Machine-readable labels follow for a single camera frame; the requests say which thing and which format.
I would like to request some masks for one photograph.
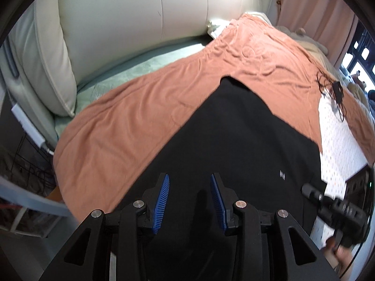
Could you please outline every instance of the wrinkled fabric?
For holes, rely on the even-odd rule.
[[[318,74],[334,80],[298,43],[261,19],[245,14],[232,20],[201,52],[109,91],[76,116],[54,155],[63,199],[78,220],[97,208],[112,211],[223,76],[251,89],[322,151]],[[348,126],[372,164],[374,129],[344,92]]]

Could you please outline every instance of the white polka dot fabric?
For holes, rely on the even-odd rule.
[[[340,119],[335,101],[328,93],[322,94],[319,101],[319,122],[322,137],[320,154],[321,176],[327,183],[325,195],[344,198],[346,183],[351,176],[361,170],[367,160],[353,137],[346,120]],[[316,218],[311,239],[318,248],[326,244],[333,235],[333,229]]]

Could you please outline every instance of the stuffed animal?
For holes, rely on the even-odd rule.
[[[306,31],[303,28],[298,28],[295,32],[291,32],[285,26],[275,26],[275,28],[277,30],[285,33],[286,35],[291,37],[293,40],[305,41],[305,42],[310,42],[310,43],[314,44],[315,46],[318,47],[318,49],[320,49],[323,52],[323,54],[325,54],[326,56],[328,55],[328,49],[324,45],[319,43],[318,41],[315,41],[314,39],[310,38],[309,36],[306,36]]]

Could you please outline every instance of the black garment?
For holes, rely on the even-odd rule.
[[[162,227],[146,248],[154,280],[230,280],[235,237],[225,237],[214,214],[210,175],[258,210],[286,209],[310,234],[316,209],[301,194],[304,183],[325,190],[318,146],[274,116],[233,78],[218,89],[155,157],[118,206],[170,177]]]

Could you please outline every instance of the pink curtain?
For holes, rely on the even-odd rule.
[[[347,52],[358,18],[343,0],[282,0],[277,25],[306,35],[328,49],[327,58],[338,68]]]

